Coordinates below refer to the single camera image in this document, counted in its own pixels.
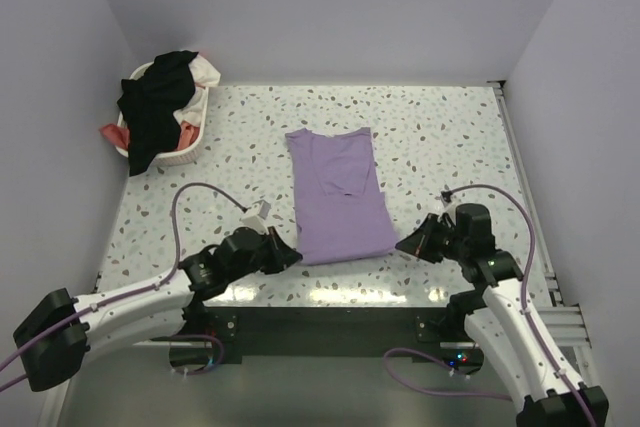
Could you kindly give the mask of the purple t shirt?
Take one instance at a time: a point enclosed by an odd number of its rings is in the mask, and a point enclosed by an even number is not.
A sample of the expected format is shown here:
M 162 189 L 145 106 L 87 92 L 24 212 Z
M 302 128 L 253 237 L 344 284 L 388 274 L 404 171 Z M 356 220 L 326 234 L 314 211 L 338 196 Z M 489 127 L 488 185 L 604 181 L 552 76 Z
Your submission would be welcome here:
M 368 127 L 285 135 L 292 160 L 297 250 L 309 266 L 384 256 L 397 234 L 380 190 Z

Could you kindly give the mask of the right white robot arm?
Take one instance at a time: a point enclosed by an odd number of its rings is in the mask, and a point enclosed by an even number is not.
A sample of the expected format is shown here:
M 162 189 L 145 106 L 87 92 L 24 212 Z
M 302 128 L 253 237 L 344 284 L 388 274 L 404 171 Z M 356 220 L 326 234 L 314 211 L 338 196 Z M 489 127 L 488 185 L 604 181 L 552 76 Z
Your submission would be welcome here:
M 430 214 L 397 250 L 430 263 L 456 262 L 472 290 L 452 296 L 445 326 L 471 339 L 509 392 L 519 426 L 603 426 L 609 401 L 557 346 L 511 253 L 497 247 L 489 210 L 466 203 Z

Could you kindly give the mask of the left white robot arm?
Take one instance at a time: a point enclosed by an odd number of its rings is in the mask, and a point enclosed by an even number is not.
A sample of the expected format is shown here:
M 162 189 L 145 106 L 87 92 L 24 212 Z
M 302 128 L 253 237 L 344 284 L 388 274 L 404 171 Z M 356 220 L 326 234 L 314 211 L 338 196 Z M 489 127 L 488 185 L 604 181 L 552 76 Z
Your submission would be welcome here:
M 151 280 L 77 297 L 52 291 L 13 333 L 24 376 L 32 391 L 42 392 L 111 350 L 175 333 L 196 339 L 207 327 L 197 306 L 248 275 L 278 274 L 302 258 L 274 228 L 240 227 Z

